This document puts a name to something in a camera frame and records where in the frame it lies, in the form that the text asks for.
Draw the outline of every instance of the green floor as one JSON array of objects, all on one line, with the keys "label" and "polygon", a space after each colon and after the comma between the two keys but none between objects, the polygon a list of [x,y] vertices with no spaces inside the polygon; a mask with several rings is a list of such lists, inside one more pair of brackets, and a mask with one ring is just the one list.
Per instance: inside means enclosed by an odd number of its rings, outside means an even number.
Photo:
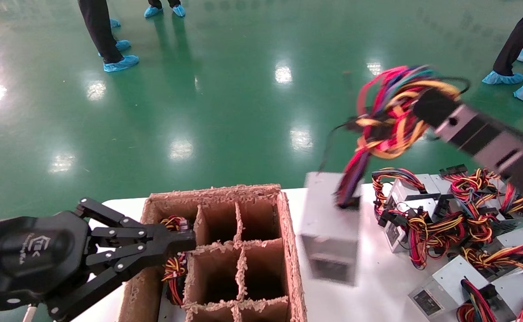
[{"label": "green floor", "polygon": [[[145,20],[110,0],[138,66],[107,74],[75,0],[0,0],[0,218],[238,183],[303,185],[329,130],[380,69],[432,64],[474,87],[476,108],[523,130],[513,86],[480,83],[523,0],[185,0]],[[517,63],[515,71],[523,72]],[[339,134],[340,171],[355,136]],[[434,173],[474,163],[439,141],[395,161]],[[0,314],[18,322],[24,309]],[[45,310],[35,322],[49,320]]]}]

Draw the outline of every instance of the robotic arm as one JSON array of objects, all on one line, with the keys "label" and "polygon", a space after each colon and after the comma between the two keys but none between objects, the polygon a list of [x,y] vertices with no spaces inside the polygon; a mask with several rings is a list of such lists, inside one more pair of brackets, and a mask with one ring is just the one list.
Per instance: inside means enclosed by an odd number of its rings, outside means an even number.
[{"label": "robotic arm", "polygon": [[[108,228],[91,230],[84,218]],[[73,212],[0,220],[0,310],[42,302],[51,318],[68,322],[142,269],[195,247],[192,231],[142,225],[88,198]]]},{"label": "robotic arm", "polygon": [[413,113],[435,128],[441,140],[511,182],[523,193],[523,133],[455,102],[435,89],[426,91]]}]

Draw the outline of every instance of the power supply unit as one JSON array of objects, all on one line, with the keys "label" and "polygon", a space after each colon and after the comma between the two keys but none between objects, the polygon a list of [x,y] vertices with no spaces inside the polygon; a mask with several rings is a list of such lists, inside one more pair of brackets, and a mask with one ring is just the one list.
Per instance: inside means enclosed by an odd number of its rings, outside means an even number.
[{"label": "power supply unit", "polygon": [[[422,207],[424,211],[428,212],[429,216],[434,215],[436,206],[436,200],[431,198],[403,201],[396,204],[396,208],[403,212],[406,212],[409,208],[416,210]],[[409,241],[407,240],[405,231],[401,227],[396,226],[392,222],[388,222],[384,227],[384,236],[388,241],[391,252],[406,253],[408,251]]]},{"label": "power supply unit", "polygon": [[396,179],[392,184],[391,192],[388,194],[388,203],[399,203],[409,200],[417,199],[439,199],[441,192],[439,188],[435,185],[433,180],[427,174],[418,174],[416,175],[419,181],[425,186],[426,191],[418,191],[417,188],[409,185],[407,182],[404,182],[400,179]]},{"label": "power supply unit", "polygon": [[[308,173],[300,235],[314,279],[355,285],[359,210],[341,209],[335,191],[342,173]],[[355,194],[360,197],[359,183]]]},{"label": "power supply unit", "polygon": [[412,291],[409,297],[427,319],[433,320],[468,300],[460,284],[463,279],[468,279],[478,289],[488,285],[488,281],[466,259],[456,256]]},{"label": "power supply unit", "polygon": [[495,296],[487,301],[497,322],[515,320],[523,309],[523,273],[500,277],[491,286]]}]

